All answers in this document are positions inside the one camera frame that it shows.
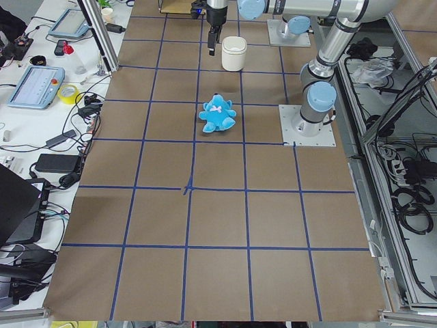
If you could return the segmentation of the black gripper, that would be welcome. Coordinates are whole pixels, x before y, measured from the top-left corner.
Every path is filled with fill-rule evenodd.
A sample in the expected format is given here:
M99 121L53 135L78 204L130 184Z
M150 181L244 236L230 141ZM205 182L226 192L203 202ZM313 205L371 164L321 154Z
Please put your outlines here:
M215 56L216 44L219 43L221 26L226 23L228 0L207 0L207 22L211 25L208 32L208 51Z

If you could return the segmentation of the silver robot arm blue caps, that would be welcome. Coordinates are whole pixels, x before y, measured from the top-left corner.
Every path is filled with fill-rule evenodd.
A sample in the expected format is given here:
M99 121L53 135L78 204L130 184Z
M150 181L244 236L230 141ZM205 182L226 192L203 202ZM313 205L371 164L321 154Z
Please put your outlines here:
M362 23L386 16L396 1L239 1L239 14L255 20L262 14L296 14L301 16L334 17L317 56L302 67L303 104L293 123L302 130L323 124L335 104L337 92L329 83L341 54Z

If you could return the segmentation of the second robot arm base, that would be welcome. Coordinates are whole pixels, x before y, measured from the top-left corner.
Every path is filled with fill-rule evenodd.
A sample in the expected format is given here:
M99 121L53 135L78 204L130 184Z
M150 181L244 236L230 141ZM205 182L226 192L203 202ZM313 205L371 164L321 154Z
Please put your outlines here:
M280 38L288 39L307 33L311 26L308 16L282 16L282 21L277 27L277 34Z

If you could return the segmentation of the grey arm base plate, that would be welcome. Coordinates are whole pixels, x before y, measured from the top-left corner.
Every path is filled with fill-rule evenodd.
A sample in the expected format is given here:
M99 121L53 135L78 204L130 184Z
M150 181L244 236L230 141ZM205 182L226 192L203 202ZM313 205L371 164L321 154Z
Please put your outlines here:
M279 105L281 132L285 146L335 147L329 115L319 123L308 123L300 116L300 105Z

